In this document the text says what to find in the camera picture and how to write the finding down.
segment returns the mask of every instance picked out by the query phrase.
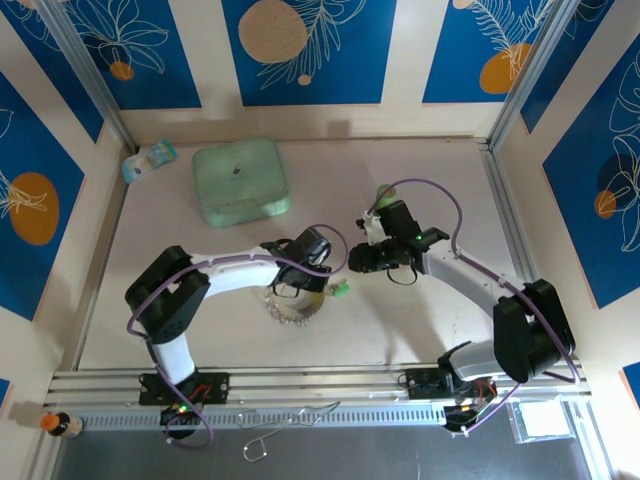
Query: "green plastic container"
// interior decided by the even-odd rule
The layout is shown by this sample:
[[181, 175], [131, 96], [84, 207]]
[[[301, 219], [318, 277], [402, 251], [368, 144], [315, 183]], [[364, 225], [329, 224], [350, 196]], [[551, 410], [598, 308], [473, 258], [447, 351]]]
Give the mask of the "green plastic container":
[[200, 150], [193, 156], [193, 174], [200, 208], [212, 227], [279, 215], [291, 206], [282, 157], [269, 138]]

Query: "gray floor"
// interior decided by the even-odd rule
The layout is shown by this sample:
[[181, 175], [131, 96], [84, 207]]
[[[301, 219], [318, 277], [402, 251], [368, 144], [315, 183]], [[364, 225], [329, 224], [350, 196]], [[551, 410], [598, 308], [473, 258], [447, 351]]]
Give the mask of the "gray floor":
[[441, 427], [306, 428], [266, 440], [256, 463], [242, 447], [264, 430], [221, 430], [209, 450], [168, 446], [159, 432], [84, 432], [64, 443], [56, 480], [589, 478], [579, 443], [516, 445], [506, 412], [469, 439]]

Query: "beige circle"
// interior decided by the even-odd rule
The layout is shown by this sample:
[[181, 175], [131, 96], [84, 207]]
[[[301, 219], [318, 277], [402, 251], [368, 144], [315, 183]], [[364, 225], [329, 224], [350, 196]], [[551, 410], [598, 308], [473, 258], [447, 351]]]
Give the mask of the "beige circle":
[[298, 77], [298, 83], [303, 87], [306, 87], [307, 85], [311, 85], [311, 77], [309, 75], [300, 75]]
[[463, 10], [471, 6], [476, 0], [452, 0], [453, 6], [459, 10]]
[[[33, 0], [16, 0], [18, 3], [21, 3], [22, 5], [24, 5], [27, 8], [30, 8], [31, 10], [35, 10], [36, 9], [36, 5], [35, 3], [33, 3]], [[64, 3], [64, 2], [68, 2], [69, 0], [58, 0], [58, 3]]]
[[302, 17], [282, 0], [260, 0], [238, 24], [240, 43], [261, 63], [281, 63], [300, 54], [307, 44]]

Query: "cable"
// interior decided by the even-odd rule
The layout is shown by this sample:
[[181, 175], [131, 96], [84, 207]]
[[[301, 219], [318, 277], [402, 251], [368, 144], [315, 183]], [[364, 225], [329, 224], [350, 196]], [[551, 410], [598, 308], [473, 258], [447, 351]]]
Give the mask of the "cable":
[[[400, 379], [402, 377], [404, 377], [404, 379], [405, 379], [404, 382], [400, 381]], [[421, 385], [419, 383], [415, 383], [413, 385], [409, 385], [409, 383], [406, 380], [407, 380], [407, 374], [406, 373], [401, 373], [400, 375], [398, 375], [398, 379], [396, 380], [396, 383], [398, 384], [398, 386], [400, 388], [406, 388], [407, 390], [411, 390], [412, 388], [438, 387], [440, 385], [439, 383], [428, 383], [426, 385]]]
[[[398, 180], [397, 182], [394, 182], [391, 185], [389, 185], [384, 191], [378, 193], [375, 202], [369, 208], [367, 213], [370, 214], [371, 212], [373, 212], [373, 210], [375, 209], [376, 205], [378, 205], [378, 202], [382, 199], [382, 197], [384, 197], [384, 195], [389, 190], [391, 190], [392, 188], [396, 187], [397, 185], [402, 185], [404, 183], [424, 183], [424, 184], [427, 184], [427, 185], [431, 185], [432, 187], [437, 188], [438, 190], [443, 192], [445, 195], [447, 195], [447, 197], [449, 197], [449, 199], [453, 202], [453, 205], [455, 206], [456, 211], [458, 212], [458, 222], [456, 224], [455, 229], [453, 230], [453, 234], [451, 235], [451, 250], [453, 251], [454, 255], [456, 255], [457, 258], [459, 258], [463, 262], [467, 263], [468, 265], [472, 266], [473, 268], [475, 268], [479, 272], [485, 274], [486, 276], [488, 276], [492, 280], [500, 283], [500, 285], [503, 285], [507, 290], [509, 290], [514, 295], [516, 295], [518, 297], [518, 299], [520, 301], [522, 301], [527, 306], [527, 308], [529, 308], [529, 310], [535, 315], [535, 317], [538, 319], [538, 321], [540, 322], [542, 327], [545, 329], [545, 331], [547, 332], [547, 334], [551, 338], [551, 341], [553, 342], [554, 346], [558, 349], [558, 351], [562, 355], [564, 361], [566, 362], [567, 366], [569, 367], [569, 370], [571, 371], [571, 375], [572, 375], [573, 378], [565, 377], [564, 375], [559, 375], [557, 373], [546, 372], [546, 371], [544, 372], [544, 374], [547, 375], [547, 376], [559, 379], [559, 380], [563, 380], [563, 381], [578, 385], [580, 383], [580, 373], [578, 372], [578, 368], [576, 367], [576, 365], [573, 363], [573, 360], [571, 359], [570, 352], [567, 351], [565, 346], [562, 344], [562, 341], [560, 340], [560, 338], [558, 337], [556, 332], [553, 331], [553, 328], [551, 327], [551, 324], [545, 318], [543, 313], [538, 309], [538, 307], [529, 299], [529, 297], [527, 297], [524, 293], [522, 293], [512, 283], [504, 280], [500, 275], [496, 274], [495, 272], [493, 272], [492, 270], [488, 269], [484, 265], [481, 265], [480, 263], [476, 262], [475, 260], [472, 260], [471, 258], [469, 258], [466, 255], [464, 255], [461, 251], [459, 251], [459, 249], [458, 249], [458, 235], [460, 234], [460, 229], [462, 228], [462, 219], [463, 219], [462, 206], [460, 205], [460, 202], [458, 201], [458, 199], [447, 188], [445, 188], [444, 186], [440, 185], [437, 182], [434, 182], [433, 180], [427, 180], [425, 178], [405, 178], [405, 179], [402, 179], [402, 180]], [[464, 435], [468, 435], [470, 432], [472, 432], [477, 427], [482, 425], [486, 420], [491, 418], [495, 414], [495, 412], [498, 411], [506, 403], [506, 401], [509, 398], [511, 398], [511, 396], [518, 390], [518, 388], [520, 388], [520, 385], [521, 384], [519, 384], [519, 383], [516, 384], [516, 386], [513, 387], [513, 389], [509, 393], [507, 393], [507, 395], [505, 395], [505, 397], [500, 401], [500, 403], [496, 406], [496, 408], [491, 410], [485, 417], [480, 419], [477, 423], [475, 423], [469, 429], [464, 429], [464, 431], [463, 431]]]
[[482, 403], [482, 399], [484, 398], [484, 392], [482, 391], [482, 384], [480, 384], [479, 382], [475, 382], [476, 386], [478, 387], [478, 389], [480, 390], [480, 393], [478, 395], [478, 403]]
[[473, 388], [473, 382], [463, 382], [458, 388], [456, 388], [453, 393], [457, 395], [464, 395], [469, 390]]
[[[158, 288], [156, 288], [153, 293], [151, 293], [151, 295], [149, 295], [147, 298], [144, 299], [144, 301], [140, 304], [140, 306], [136, 309], [135, 312], [133, 312], [133, 314], [131, 315], [131, 318], [129, 319], [129, 321], [127, 322], [127, 332], [130, 333], [131, 335], [137, 336], [142, 338], [146, 345], [147, 348], [149, 350], [149, 353], [151, 355], [151, 359], [153, 360], [154, 363], [154, 367], [156, 369], [156, 371], [158, 372], [158, 375], [160, 375], [160, 377], [162, 378], [162, 380], [167, 384], [167, 386], [169, 387], [169, 389], [183, 402], [185, 403], [192, 411], [193, 413], [200, 419], [200, 421], [204, 424], [205, 428], [207, 429], [207, 433], [209, 435], [209, 439], [206, 443], [200, 444], [200, 445], [188, 445], [185, 443], [181, 443], [181, 442], [174, 442], [173, 439], [171, 438], [167, 438], [167, 441], [169, 443], [171, 443], [172, 445], [175, 445], [177, 447], [180, 448], [185, 448], [185, 449], [191, 449], [191, 450], [201, 450], [204, 448], [209, 447], [209, 445], [211, 445], [211, 443], [213, 442], [213, 428], [211, 427], [211, 424], [209, 423], [209, 421], [206, 419], [206, 417], [204, 416], [204, 413], [197, 408], [193, 403], [191, 403], [191, 400], [189, 400], [169, 379], [169, 376], [167, 375], [167, 372], [164, 371], [164, 369], [158, 364], [158, 359], [156, 358], [156, 356], [153, 353], [153, 348], [152, 348], [152, 342], [151, 342], [151, 338], [149, 337], [149, 335], [147, 335], [144, 332], [140, 332], [136, 329], [133, 328], [133, 324], [140, 318], [140, 316], [142, 315], [142, 312], [144, 312], [149, 305], [151, 305], [151, 303], [160, 296], [160, 294], [162, 292], [164, 292], [170, 285], [174, 284], [178, 279], [180, 279], [182, 276], [184, 276], [185, 274], [192, 272], [194, 270], [198, 270], [200, 268], [206, 268], [206, 267], [211, 267], [214, 265], [218, 265], [218, 264], [223, 264], [223, 263], [230, 263], [230, 262], [238, 262], [238, 261], [266, 261], [266, 262], [274, 262], [274, 263], [285, 263], [291, 267], [297, 268], [298, 270], [301, 270], [304, 273], [307, 273], [309, 275], [314, 275], [317, 277], [330, 277], [332, 275], [335, 275], [336, 273], [340, 272], [345, 265], [347, 264], [347, 261], [349, 259], [349, 246], [347, 245], [347, 240], [345, 239], [344, 235], [338, 231], [337, 229], [329, 226], [329, 225], [325, 225], [323, 223], [321, 224], [317, 224], [317, 225], [313, 225], [313, 227], [315, 228], [326, 228], [328, 230], [331, 230], [332, 232], [334, 232], [336, 235], [338, 235], [338, 237], [340, 238], [340, 240], [342, 241], [342, 244], [344, 245], [345, 251], [346, 251], [346, 255], [345, 255], [345, 259], [342, 262], [342, 264], [335, 269], [332, 272], [327, 272], [327, 273], [321, 273], [321, 272], [315, 272], [303, 265], [300, 265], [299, 263], [296, 263], [292, 260], [289, 260], [288, 258], [281, 258], [281, 257], [274, 257], [271, 255], [249, 255], [249, 254], [244, 254], [244, 255], [230, 255], [228, 257], [219, 257], [219, 258], [215, 258], [211, 261], [203, 261], [203, 262], [199, 262], [196, 263], [194, 265], [189, 265], [186, 268], [183, 268], [182, 270], [180, 270], [179, 272], [175, 273], [174, 275], [172, 275], [171, 277], [169, 277], [167, 280], [165, 280], [164, 282], [162, 282], [162, 284], [160, 284], [160, 286]], [[168, 434], [168, 429], [169, 426], [172, 424], [172, 422], [169, 422], [165, 428], [165, 434]]]
[[494, 397], [498, 396], [498, 392], [496, 392], [496, 389], [493, 387], [493, 385], [491, 385], [491, 383], [487, 382], [486, 380], [476, 380], [476, 384], [479, 385], [480, 388], [482, 388], [481, 385], [486, 385]]
[[413, 281], [411, 283], [402, 283], [396, 280], [395, 278], [393, 278], [391, 276], [390, 268], [387, 268], [387, 278], [391, 280], [393, 283], [395, 283], [396, 285], [400, 285], [402, 287], [410, 287], [411, 285], [415, 285], [415, 283], [418, 281], [418, 272], [416, 272], [416, 269], [411, 267], [411, 271], [413, 272]]

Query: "metal frame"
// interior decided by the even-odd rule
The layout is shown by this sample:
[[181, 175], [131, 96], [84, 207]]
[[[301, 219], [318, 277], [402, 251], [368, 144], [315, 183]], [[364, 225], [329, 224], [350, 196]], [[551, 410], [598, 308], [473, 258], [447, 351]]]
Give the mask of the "metal frame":
[[[406, 388], [398, 384], [407, 368], [437, 368], [435, 364], [355, 365], [345, 367], [282, 368], [202, 368], [202, 372], [226, 372], [230, 375], [227, 404], [222, 408], [269, 408], [322, 406], [336, 401], [349, 406], [389, 406], [398, 404], [453, 405], [447, 400], [409, 400]], [[553, 372], [570, 375], [568, 367], [557, 365]], [[93, 370], [58, 372], [45, 398], [45, 409], [65, 411], [111, 410], [158, 411], [157, 407], [138, 405], [143, 373], [153, 370]], [[495, 378], [499, 393], [515, 386], [506, 375]], [[579, 386], [550, 377], [538, 377], [520, 387], [516, 398], [552, 399], [589, 396], [586, 381]]]
[[533, 282], [538, 278], [537, 270], [533, 263], [529, 246], [522, 234], [522, 226], [518, 220], [515, 206], [511, 201], [513, 196], [505, 181], [500, 162], [497, 161], [496, 155], [489, 151], [487, 145], [480, 147], [480, 154], [482, 155], [489, 186], [498, 209], [500, 223], [504, 230], [516, 275], [527, 282]]
[[111, 125], [116, 137], [129, 153], [135, 153], [138, 147], [120, 117], [118, 104], [100, 75], [98, 67], [91, 60], [89, 52], [64, 7], [57, 0], [34, 0], [34, 4], [42, 23], [60, 47], [60, 51], [69, 62], [102, 118]]
[[[117, 104], [104, 80], [91, 61], [88, 52], [75, 31], [64, 9], [56, 0], [35, 0], [45, 25], [67, 57], [72, 68], [90, 93], [92, 100], [105, 120], [112, 125], [116, 135], [130, 152], [136, 145], [122, 122]], [[529, 250], [518, 222], [517, 212], [511, 202], [508, 184], [495, 157], [495, 150], [505, 132], [519, 115], [519, 110], [538, 79], [547, 59], [557, 44], [564, 28], [580, 0], [556, 2], [550, 20], [544, 26], [520, 75], [500, 112], [486, 145], [481, 153], [492, 188], [501, 222], [507, 236], [516, 272], [527, 281], [536, 277]], [[76, 329], [68, 342], [61, 369], [77, 370], [86, 341], [86, 334], [106, 268], [108, 254], [115, 236], [120, 212], [124, 205], [126, 187], [122, 181], [116, 185], [105, 223], [100, 232], [96, 253], [91, 264], [91, 274], [83, 292]], [[579, 362], [581, 377], [584, 377]], [[228, 368], [201, 369], [204, 372], [224, 371], [230, 374], [229, 395], [223, 406], [206, 406], [205, 414], [213, 420], [216, 428], [237, 427], [229, 425], [229, 416], [237, 413], [266, 409], [277, 412], [282, 409], [302, 406], [325, 406], [340, 401], [342, 412], [352, 412], [347, 422], [334, 421], [331, 426], [354, 426], [353, 420], [360, 412], [369, 425], [382, 425], [400, 421], [400, 416], [416, 411], [436, 412], [435, 417], [424, 419], [424, 424], [441, 423], [438, 416], [444, 406], [453, 400], [410, 401], [406, 388], [398, 384], [398, 377], [408, 368], [435, 368], [433, 364], [356, 365], [343, 367], [291, 367], [291, 368]], [[569, 375], [567, 367], [558, 365], [555, 373]], [[64, 410], [81, 413], [87, 420], [87, 429], [105, 430], [133, 428], [160, 428], [157, 415], [160, 407], [143, 407], [138, 404], [142, 373], [151, 370], [91, 370], [60, 371], [54, 374], [45, 398], [45, 410]], [[506, 375], [495, 378], [500, 395], [509, 391], [515, 383]], [[587, 457], [590, 471], [595, 478], [599, 472], [610, 471], [593, 420], [588, 399], [591, 392], [586, 382], [578, 387], [548, 377], [539, 377], [523, 385], [514, 401], [548, 400], [561, 398], [571, 402], [571, 416], [576, 425], [578, 438]], [[399, 416], [385, 416], [384, 412], [396, 412]], [[407, 417], [407, 421], [420, 424], [420, 420]], [[49, 478], [60, 446], [59, 439], [41, 434], [36, 445], [33, 463], [27, 478]]]
[[487, 137], [490, 152], [495, 152], [511, 123], [520, 115], [522, 105], [531, 93], [554, 48], [564, 34], [564, 30], [574, 15], [576, 8], [580, 5], [580, 1], [561, 0], [555, 2], [548, 20], [534, 42], [531, 53], [527, 56], [521, 73], [516, 78], [498, 115], [498, 119]]

